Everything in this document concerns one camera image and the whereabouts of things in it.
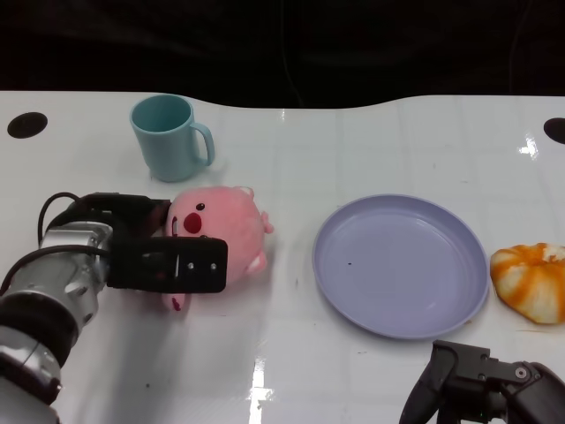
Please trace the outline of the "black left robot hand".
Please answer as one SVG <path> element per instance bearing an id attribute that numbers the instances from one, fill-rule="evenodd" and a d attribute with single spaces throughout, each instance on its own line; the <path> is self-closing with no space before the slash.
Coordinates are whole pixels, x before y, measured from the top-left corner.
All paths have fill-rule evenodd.
<path id="1" fill-rule="evenodd" d="M 91 193 L 80 200 L 90 210 L 109 213 L 136 238 L 161 232 L 171 206 L 171 200 L 122 193 Z"/>

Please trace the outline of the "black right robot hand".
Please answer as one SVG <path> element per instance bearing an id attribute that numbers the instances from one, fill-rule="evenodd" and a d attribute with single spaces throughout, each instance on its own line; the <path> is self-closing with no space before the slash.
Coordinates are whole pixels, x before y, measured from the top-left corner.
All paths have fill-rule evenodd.
<path id="1" fill-rule="evenodd" d="M 487 348 L 436 340 L 400 421 L 433 416 L 438 423 L 563 423 L 564 381 L 537 362 L 503 362 Z"/>

